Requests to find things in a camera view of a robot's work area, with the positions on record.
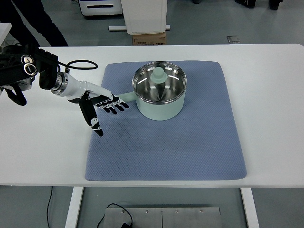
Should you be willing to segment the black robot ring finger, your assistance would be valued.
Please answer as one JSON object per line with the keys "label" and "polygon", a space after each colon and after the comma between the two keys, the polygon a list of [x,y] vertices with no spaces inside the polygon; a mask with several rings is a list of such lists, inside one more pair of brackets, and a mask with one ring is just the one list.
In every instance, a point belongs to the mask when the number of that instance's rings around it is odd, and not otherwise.
{"label": "black robot ring finger", "polygon": [[110,113],[113,113],[113,114],[117,114],[117,111],[112,107],[112,105],[111,104],[106,104],[106,105],[109,105],[110,106]]}

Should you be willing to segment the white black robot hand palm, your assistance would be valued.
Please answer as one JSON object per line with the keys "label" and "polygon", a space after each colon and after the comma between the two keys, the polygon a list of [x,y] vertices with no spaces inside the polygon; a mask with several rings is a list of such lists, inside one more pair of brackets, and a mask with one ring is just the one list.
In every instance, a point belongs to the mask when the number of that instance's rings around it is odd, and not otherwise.
{"label": "white black robot hand palm", "polygon": [[64,72],[57,73],[51,92],[60,97],[66,97],[69,101],[80,99],[85,92],[89,93],[90,99],[97,98],[97,103],[112,100],[112,93],[109,90],[87,81],[78,81]]}

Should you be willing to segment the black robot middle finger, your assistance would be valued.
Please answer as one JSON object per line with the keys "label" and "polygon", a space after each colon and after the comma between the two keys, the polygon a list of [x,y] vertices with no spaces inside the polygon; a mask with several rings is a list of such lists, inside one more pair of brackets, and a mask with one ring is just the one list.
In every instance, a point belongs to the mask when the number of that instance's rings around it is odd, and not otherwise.
{"label": "black robot middle finger", "polygon": [[115,110],[118,109],[119,111],[124,111],[125,109],[125,102],[122,99],[118,99],[117,101],[109,101],[107,104],[104,106],[104,110],[106,112],[114,112]]}

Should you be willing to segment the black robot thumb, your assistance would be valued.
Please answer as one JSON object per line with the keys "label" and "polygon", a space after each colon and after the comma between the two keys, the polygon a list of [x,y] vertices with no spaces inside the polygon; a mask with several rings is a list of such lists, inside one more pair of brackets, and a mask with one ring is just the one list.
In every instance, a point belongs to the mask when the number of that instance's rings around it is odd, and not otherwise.
{"label": "black robot thumb", "polygon": [[94,105],[89,99],[89,94],[83,94],[78,104],[86,123],[93,129],[95,133],[97,133],[99,136],[103,136],[104,133],[100,127]]}

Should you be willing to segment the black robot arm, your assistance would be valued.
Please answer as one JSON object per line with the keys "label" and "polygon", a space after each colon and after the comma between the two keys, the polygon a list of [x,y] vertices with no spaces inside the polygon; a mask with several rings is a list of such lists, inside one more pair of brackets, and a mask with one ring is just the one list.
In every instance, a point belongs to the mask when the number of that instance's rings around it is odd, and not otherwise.
{"label": "black robot arm", "polygon": [[23,91],[32,87],[35,76],[39,76],[41,89],[66,97],[71,103],[78,104],[86,123],[99,136],[103,136],[96,107],[107,113],[117,114],[129,106],[111,91],[87,81],[78,81],[70,75],[71,69],[85,70],[75,63],[92,64],[91,70],[98,65],[90,60],[74,60],[67,64],[61,63],[58,57],[33,45],[9,45],[0,54],[0,89],[5,90],[14,103],[25,106],[27,103]]}

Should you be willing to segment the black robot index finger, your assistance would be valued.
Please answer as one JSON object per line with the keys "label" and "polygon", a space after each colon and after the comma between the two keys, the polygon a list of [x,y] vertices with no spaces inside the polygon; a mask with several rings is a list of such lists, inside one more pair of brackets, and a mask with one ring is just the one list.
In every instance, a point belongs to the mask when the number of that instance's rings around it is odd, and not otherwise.
{"label": "black robot index finger", "polygon": [[129,108],[129,105],[123,101],[120,97],[112,95],[112,101],[110,104],[115,108]]}

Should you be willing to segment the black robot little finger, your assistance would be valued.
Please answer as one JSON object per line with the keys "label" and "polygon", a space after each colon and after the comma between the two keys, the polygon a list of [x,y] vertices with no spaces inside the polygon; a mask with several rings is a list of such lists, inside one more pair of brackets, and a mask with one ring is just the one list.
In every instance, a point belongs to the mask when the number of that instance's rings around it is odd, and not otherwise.
{"label": "black robot little finger", "polygon": [[109,113],[110,112],[110,106],[109,105],[105,105],[105,104],[95,104],[95,106],[96,107],[99,107],[99,108],[101,108],[101,109],[103,109],[103,110],[105,110],[107,113]]}

